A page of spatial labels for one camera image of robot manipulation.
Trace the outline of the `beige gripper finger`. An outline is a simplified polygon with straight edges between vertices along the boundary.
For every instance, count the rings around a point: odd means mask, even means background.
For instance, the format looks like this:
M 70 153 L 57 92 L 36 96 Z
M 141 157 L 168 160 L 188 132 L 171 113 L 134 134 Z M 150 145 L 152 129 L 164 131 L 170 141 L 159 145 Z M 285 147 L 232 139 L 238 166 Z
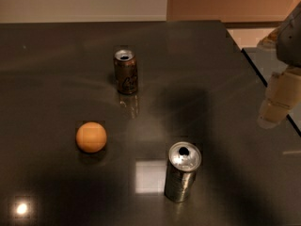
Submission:
M 301 68 L 287 67 L 282 73 L 272 73 L 258 117 L 258 125 L 271 129 L 279 125 L 301 102 Z
M 279 28 L 277 27 L 273 31 L 271 31 L 267 36 L 261 39 L 258 42 L 257 47 L 263 50 L 275 50 L 277 45 L 278 33 Z

